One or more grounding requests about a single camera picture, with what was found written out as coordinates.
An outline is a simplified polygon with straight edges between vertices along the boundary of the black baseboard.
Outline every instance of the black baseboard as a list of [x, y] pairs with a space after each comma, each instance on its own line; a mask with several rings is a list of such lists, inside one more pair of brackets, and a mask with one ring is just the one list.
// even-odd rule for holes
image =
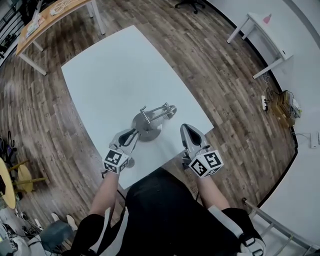
[[[208, 2], [207, 0], [202, 0], [206, 5], [210, 6], [211, 8], [213, 8], [218, 14], [220, 14], [226, 21], [228, 21], [228, 23], [233, 27], [236, 28], [237, 26], [227, 17], [225, 16], [220, 10], [218, 10], [214, 5], [212, 5], [210, 2]], [[261, 54], [258, 52], [258, 50], [256, 49], [256, 47], [250, 42], [250, 40], [248, 38], [245, 39], [245, 41], [250, 45], [250, 47], [252, 48], [252, 50], [254, 51], [254, 53], [259, 57], [259, 59], [261, 60], [261, 62], [263, 63], [263, 65], [265, 67], [268, 66], [268, 64], [266, 63], [266, 61], [264, 60], [264, 58], [261, 56]], [[272, 78], [275, 87], [277, 88], [277, 90], [281, 93], [283, 92], [283, 90], [281, 89], [277, 79], [275, 78], [274, 74], [272, 73], [271, 70], [268, 71], [270, 74], [270, 77]], [[298, 155], [298, 141], [297, 141], [297, 137], [295, 134], [295, 130], [293, 127], [290, 128], [290, 131], [292, 133], [292, 138], [295, 144], [295, 148], [294, 148], [294, 155], [291, 159], [291, 161], [289, 162], [289, 165], [286, 167], [286, 169], [284, 170], [284, 172], [282, 173], [282, 175], [280, 176], [280, 178], [278, 179], [278, 181], [275, 183], [275, 185], [271, 188], [271, 190], [268, 192], [268, 194], [258, 203], [258, 207], [260, 208], [267, 200], [268, 198], [272, 195], [272, 193], [276, 190], [276, 188], [278, 187], [278, 185], [280, 184], [280, 182], [284, 179], [284, 177], [286, 176], [287, 172], [289, 171], [291, 165], [293, 164], [293, 162], [295, 161], [297, 155]]]

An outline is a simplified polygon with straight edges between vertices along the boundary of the pink bottle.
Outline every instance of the pink bottle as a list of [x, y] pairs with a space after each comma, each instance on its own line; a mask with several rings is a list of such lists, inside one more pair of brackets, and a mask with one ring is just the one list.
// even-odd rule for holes
[[265, 17], [265, 18], [263, 19], [263, 21], [264, 21], [265, 24], [268, 24], [268, 23], [269, 23], [271, 16], [272, 16], [272, 14], [270, 13], [267, 17]]

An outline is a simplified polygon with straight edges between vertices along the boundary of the railing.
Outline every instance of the railing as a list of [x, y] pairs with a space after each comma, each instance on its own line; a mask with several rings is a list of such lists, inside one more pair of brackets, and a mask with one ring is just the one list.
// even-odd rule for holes
[[17, 8], [17, 2], [0, 20], [0, 58], [20, 35], [22, 27], [31, 21], [34, 8], [30, 8], [35, 0], [28, 0]]
[[284, 236], [286, 236], [288, 239], [286, 243], [279, 248], [279, 250], [273, 255], [277, 256], [279, 255], [283, 249], [291, 242], [295, 242], [301, 247], [305, 249], [305, 253], [303, 256], [306, 256], [308, 253], [314, 253], [316, 250], [319, 249], [318, 245], [312, 244], [310, 241], [306, 240], [302, 236], [298, 235], [297, 233], [293, 232], [289, 228], [285, 227], [278, 221], [276, 221], [274, 218], [270, 217], [268, 214], [266, 214], [263, 210], [256, 207], [254, 204], [252, 204], [250, 201], [248, 201], [246, 198], [242, 199], [243, 203], [250, 207], [252, 209], [252, 212], [249, 214], [250, 219], [252, 219], [255, 215], [260, 216], [263, 220], [265, 220], [267, 223], [269, 223], [269, 226], [260, 234], [260, 236], [263, 238], [266, 233], [268, 233], [272, 228], [278, 230], [280, 233], [282, 233]]

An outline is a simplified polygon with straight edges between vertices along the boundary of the floor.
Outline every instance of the floor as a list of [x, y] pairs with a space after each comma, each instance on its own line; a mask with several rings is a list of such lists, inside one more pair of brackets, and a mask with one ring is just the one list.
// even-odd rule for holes
[[[289, 129], [272, 110], [262, 111], [265, 82], [252, 75], [262, 62], [238, 35], [226, 40], [232, 26], [209, 6], [193, 14], [175, 9], [175, 0], [97, 0], [106, 35], [135, 25], [162, 54], [197, 99], [214, 129], [207, 135], [225, 166], [213, 176], [233, 207], [244, 208], [246, 197], [259, 203], [274, 186], [294, 155]], [[102, 181], [101, 158], [90, 140], [68, 92], [61, 65], [103, 39], [94, 18], [83, 7], [44, 33], [39, 52], [26, 54], [48, 71], [42, 76], [12, 55], [0, 69], [0, 134], [8, 130], [18, 148], [18, 160], [29, 159], [34, 178], [48, 177], [18, 203], [42, 226], [71, 214], [77, 223], [89, 211]], [[176, 157], [165, 165], [196, 197], [190, 171]], [[124, 201], [118, 195], [113, 223]]]

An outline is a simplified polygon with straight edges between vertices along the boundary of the white wall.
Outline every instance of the white wall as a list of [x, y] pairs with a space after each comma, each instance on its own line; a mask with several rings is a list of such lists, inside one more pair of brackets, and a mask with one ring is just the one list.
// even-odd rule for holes
[[[320, 131], [320, 49], [308, 29], [282, 0], [209, 0], [234, 24], [241, 23], [248, 12], [272, 13], [271, 21], [277, 23], [289, 39], [294, 56], [272, 70], [282, 90], [293, 92], [302, 107], [302, 117], [296, 121], [296, 133]], [[309, 18], [314, 28], [320, 30], [320, 1], [294, 0]], [[257, 31], [248, 39], [270, 64], [274, 53], [266, 46]], [[310, 149], [309, 141], [297, 135], [299, 148], [296, 160], [262, 210], [299, 235], [320, 245], [320, 149]], [[279, 239], [266, 237], [276, 250]], [[293, 255], [292, 245], [283, 254]]]
[[311, 22], [320, 35], [320, 1], [319, 0], [292, 0]]

